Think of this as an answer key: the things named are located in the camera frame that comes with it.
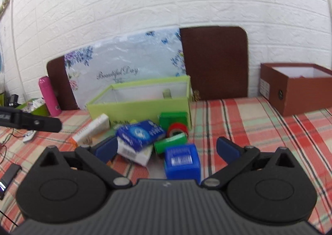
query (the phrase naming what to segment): tape roll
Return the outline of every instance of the tape roll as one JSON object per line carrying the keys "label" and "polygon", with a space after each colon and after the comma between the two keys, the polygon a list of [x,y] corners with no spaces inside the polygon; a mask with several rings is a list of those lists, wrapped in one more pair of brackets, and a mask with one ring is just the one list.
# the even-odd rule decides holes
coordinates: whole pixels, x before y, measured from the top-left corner
{"label": "tape roll", "polygon": [[185,133],[188,137],[188,127],[183,123],[173,123],[167,130],[167,137],[170,138],[180,133]]}

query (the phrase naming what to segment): blue cardboard box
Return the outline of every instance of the blue cardboard box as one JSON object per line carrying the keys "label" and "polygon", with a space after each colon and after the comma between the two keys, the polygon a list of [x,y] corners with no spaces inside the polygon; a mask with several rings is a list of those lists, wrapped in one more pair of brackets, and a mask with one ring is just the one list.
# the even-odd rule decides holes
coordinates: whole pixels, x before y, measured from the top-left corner
{"label": "blue cardboard box", "polygon": [[117,136],[139,152],[146,146],[166,136],[166,132],[150,120],[128,124],[117,130]]}
{"label": "blue cardboard box", "polygon": [[194,179],[200,184],[200,158],[195,144],[167,148],[165,173],[169,180]]}

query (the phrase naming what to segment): label sticker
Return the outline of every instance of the label sticker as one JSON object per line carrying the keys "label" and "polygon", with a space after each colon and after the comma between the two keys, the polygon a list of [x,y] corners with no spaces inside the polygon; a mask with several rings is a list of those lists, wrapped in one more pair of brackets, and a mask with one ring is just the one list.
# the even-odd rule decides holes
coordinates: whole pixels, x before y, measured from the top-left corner
{"label": "label sticker", "polygon": [[191,158],[191,155],[180,155],[176,157],[171,158],[171,165],[177,166],[177,165],[191,165],[193,163],[193,160]]}
{"label": "label sticker", "polygon": [[270,96],[270,84],[261,79],[261,82],[259,83],[259,92],[268,100]]}
{"label": "label sticker", "polygon": [[136,153],[131,152],[131,151],[127,150],[126,148],[122,148],[122,156],[129,157],[131,159],[135,159]]}

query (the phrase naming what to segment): brown box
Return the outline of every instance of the brown box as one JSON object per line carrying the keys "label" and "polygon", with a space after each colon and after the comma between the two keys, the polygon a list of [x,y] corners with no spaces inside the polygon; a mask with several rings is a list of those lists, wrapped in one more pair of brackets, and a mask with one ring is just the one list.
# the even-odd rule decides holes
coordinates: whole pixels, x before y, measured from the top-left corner
{"label": "brown box", "polygon": [[281,115],[332,107],[332,71],[315,64],[261,64],[260,93]]}

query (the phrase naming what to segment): barcode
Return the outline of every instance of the barcode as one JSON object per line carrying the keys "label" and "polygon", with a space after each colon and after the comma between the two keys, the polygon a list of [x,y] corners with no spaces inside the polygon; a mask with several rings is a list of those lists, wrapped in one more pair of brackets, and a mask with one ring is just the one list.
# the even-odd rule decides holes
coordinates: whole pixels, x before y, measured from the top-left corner
{"label": "barcode", "polygon": [[127,150],[126,148],[122,149],[122,154],[123,154],[123,156],[125,156],[125,157],[127,156],[127,157],[130,157],[132,159],[135,159],[135,157],[136,157],[136,153],[131,152],[131,151]]}
{"label": "barcode", "polygon": [[182,155],[171,158],[171,164],[172,166],[176,165],[190,165],[193,163],[193,160],[191,158],[191,155]]}
{"label": "barcode", "polygon": [[86,140],[83,141],[83,144],[85,144],[85,145],[92,144],[92,138],[91,137],[87,137]]}

